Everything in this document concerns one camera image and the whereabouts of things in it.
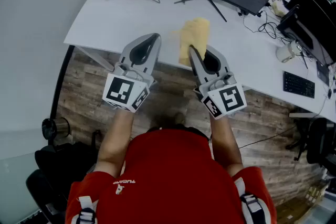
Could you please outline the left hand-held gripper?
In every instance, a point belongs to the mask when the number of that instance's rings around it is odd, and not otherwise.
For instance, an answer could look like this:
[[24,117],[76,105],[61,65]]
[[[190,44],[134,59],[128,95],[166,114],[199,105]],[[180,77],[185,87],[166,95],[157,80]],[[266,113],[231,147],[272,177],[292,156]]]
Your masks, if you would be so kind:
[[135,113],[150,93],[150,75],[161,49],[158,33],[143,35],[125,46],[114,71],[108,74],[102,99],[119,109]]

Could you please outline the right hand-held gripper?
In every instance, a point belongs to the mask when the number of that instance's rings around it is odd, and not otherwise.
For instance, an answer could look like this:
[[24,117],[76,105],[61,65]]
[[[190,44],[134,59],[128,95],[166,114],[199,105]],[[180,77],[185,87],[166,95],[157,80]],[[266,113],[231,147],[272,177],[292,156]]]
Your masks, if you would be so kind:
[[188,56],[199,84],[194,92],[214,119],[220,119],[247,106],[243,87],[237,83],[234,74],[229,72],[224,55],[207,45],[202,59],[198,50],[190,45]]

